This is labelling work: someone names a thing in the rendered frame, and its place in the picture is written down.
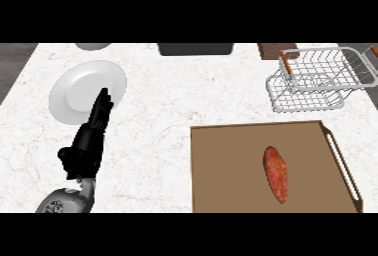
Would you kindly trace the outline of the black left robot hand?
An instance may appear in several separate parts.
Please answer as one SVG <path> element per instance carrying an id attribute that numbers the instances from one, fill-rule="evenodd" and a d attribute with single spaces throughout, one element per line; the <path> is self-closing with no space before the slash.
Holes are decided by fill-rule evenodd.
<path id="1" fill-rule="evenodd" d="M 77 131 L 73 145 L 58 151 L 68 180 L 96 177 L 113 107 L 111 95 L 108 89 L 104 88 L 93 103 L 89 120 Z"/>

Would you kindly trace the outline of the brown wooden tray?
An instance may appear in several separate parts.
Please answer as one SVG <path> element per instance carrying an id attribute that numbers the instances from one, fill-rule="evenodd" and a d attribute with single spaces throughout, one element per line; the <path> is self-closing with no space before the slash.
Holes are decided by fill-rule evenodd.
<path id="1" fill-rule="evenodd" d="M 279 202 L 263 166 L 275 147 L 288 167 Z M 333 132 L 321 121 L 191 129 L 192 206 L 197 212 L 364 211 L 364 200 Z"/>

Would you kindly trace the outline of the orange sweet potato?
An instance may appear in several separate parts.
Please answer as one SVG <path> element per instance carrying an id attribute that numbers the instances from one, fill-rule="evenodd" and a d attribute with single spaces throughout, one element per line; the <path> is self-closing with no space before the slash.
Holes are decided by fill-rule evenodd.
<path id="1" fill-rule="evenodd" d="M 285 160 L 274 146 L 265 150 L 263 166 L 275 198 L 284 204 L 288 199 L 288 171 Z"/>

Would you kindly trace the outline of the white round plate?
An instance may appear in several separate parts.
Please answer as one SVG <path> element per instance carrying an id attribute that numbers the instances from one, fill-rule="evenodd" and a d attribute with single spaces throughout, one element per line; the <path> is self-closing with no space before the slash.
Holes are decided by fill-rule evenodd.
<path id="1" fill-rule="evenodd" d="M 82 125 L 88 121 L 104 88 L 108 89 L 111 102 L 119 105 L 126 93 L 127 76 L 114 62 L 93 60 L 64 73 L 49 95 L 49 110 L 61 123 Z"/>

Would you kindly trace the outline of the grey round object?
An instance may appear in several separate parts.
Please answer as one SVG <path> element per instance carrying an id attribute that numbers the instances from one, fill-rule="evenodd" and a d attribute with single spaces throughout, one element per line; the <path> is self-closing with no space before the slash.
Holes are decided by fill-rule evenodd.
<path id="1" fill-rule="evenodd" d="M 107 48 L 111 43 L 76 43 L 77 47 L 86 51 L 96 51 Z"/>

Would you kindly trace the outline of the dark grey rectangular appliance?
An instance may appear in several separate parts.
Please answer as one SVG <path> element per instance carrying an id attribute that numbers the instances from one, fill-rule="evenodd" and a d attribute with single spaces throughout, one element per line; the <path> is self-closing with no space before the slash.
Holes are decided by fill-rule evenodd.
<path id="1" fill-rule="evenodd" d="M 158 50 L 163 56 L 229 55 L 232 43 L 160 43 Z"/>

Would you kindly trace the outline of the brown wooden block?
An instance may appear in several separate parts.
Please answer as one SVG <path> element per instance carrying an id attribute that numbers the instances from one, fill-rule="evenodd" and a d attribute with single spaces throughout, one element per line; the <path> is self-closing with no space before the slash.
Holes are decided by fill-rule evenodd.
<path id="1" fill-rule="evenodd" d="M 284 50 L 297 48 L 296 43 L 259 43 L 257 46 L 263 60 L 278 60 Z"/>

